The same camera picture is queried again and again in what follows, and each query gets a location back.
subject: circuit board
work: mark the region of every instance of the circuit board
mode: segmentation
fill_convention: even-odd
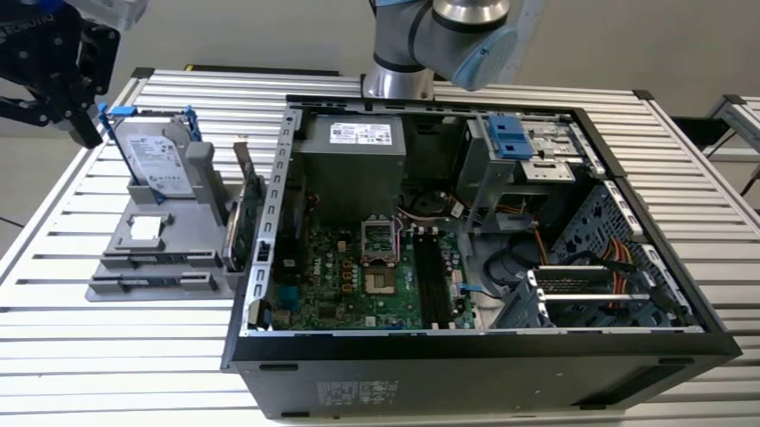
[[[298,304],[291,305],[290,310],[275,309],[275,329],[423,328],[411,233],[399,235],[399,257],[392,267],[362,264],[359,228],[348,230],[314,225],[304,243],[304,279],[298,289]],[[452,270],[462,270],[454,236],[442,237],[439,247],[444,259],[446,292],[450,295],[455,289]],[[459,306],[466,308],[459,310],[455,327],[471,327],[474,322],[469,300],[463,298],[458,301]]]

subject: blue bracket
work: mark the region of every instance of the blue bracket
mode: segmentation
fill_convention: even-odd
[[[529,160],[533,157],[533,146],[517,117],[487,116],[487,136],[497,144],[501,158]]]
[[[197,126],[197,114],[195,113],[192,107],[187,106],[183,111],[183,114],[185,115],[187,122],[189,123],[189,132],[192,135],[192,141],[201,142],[203,135],[200,134],[200,127]]]

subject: white wall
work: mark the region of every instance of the white wall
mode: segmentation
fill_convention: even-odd
[[[546,0],[518,83],[648,89],[702,116],[760,94],[758,16],[757,0]]]
[[[678,114],[704,114],[722,93],[760,94],[760,1],[543,1],[518,84],[645,88]],[[372,34],[364,0],[152,0],[123,35],[109,98],[139,66],[320,68],[355,76],[371,63]],[[0,135],[58,137],[6,121]]]

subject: slotted metal surface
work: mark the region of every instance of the slotted metal surface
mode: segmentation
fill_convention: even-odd
[[[231,144],[247,141],[267,174],[283,96],[358,95],[358,79],[156,71],[132,80],[123,103],[197,110],[215,167],[240,179]],[[657,104],[629,91],[436,86],[439,101],[581,107],[701,284],[744,355],[622,413],[542,415],[530,425],[760,425],[760,234]],[[8,425],[267,424],[236,375],[217,373],[231,301],[84,300],[127,203],[113,148],[80,153],[0,262],[0,423]],[[392,418],[358,423],[519,425],[506,415]]]

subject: wire bundle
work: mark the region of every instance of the wire bundle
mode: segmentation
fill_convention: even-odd
[[[611,254],[614,254],[615,262],[625,262],[633,264],[633,256],[630,256],[630,251],[619,240],[615,238],[609,239],[606,245],[605,253],[602,254],[602,259],[606,259]],[[613,294],[619,295],[626,292],[627,279],[622,275],[613,271]],[[609,307],[613,308],[615,304],[610,302]]]

